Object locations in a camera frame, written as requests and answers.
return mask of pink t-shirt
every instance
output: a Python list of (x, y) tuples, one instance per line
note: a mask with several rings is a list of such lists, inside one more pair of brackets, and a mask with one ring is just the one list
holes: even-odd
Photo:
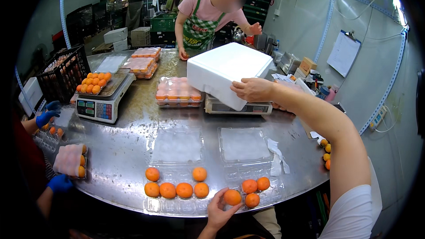
[[(197, 3), (198, 0), (183, 0), (178, 5), (178, 10), (184, 15), (192, 16)], [(222, 12), (216, 9), (211, 4), (210, 0), (201, 0), (201, 2), (199, 3), (198, 10), (196, 11), (196, 16), (204, 21), (217, 21), (220, 18), (221, 14)], [(242, 9), (238, 9), (235, 12), (226, 13), (223, 18), (221, 18), (221, 21), (215, 31), (220, 30), (224, 25), (226, 25), (226, 23), (230, 21), (234, 21), (237, 25), (248, 23), (247, 18), (245, 18)]]

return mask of power strip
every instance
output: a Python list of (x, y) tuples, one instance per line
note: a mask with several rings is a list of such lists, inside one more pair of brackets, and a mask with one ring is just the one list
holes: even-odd
[(385, 114), (387, 113), (387, 109), (384, 107), (384, 105), (381, 106), (381, 108), (377, 111), (376, 115), (372, 119), (372, 121), (369, 124), (369, 128), (372, 131), (375, 131), (378, 125), (381, 123), (381, 121), (384, 119)]

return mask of pink bottle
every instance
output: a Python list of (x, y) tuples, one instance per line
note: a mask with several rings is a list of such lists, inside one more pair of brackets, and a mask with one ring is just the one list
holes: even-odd
[(335, 99), (335, 96), (337, 95), (339, 87), (335, 84), (332, 85), (332, 87), (329, 89), (329, 95), (326, 97), (325, 101), (331, 102)]

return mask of green plastic crate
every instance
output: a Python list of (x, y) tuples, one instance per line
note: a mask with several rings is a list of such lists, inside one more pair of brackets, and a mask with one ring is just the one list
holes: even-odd
[(160, 14), (151, 18), (151, 32), (174, 32), (177, 14)]

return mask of scale keypad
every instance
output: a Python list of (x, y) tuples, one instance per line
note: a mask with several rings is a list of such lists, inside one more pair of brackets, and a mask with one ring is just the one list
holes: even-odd
[(96, 117), (112, 120), (112, 104), (100, 104), (96, 106)]

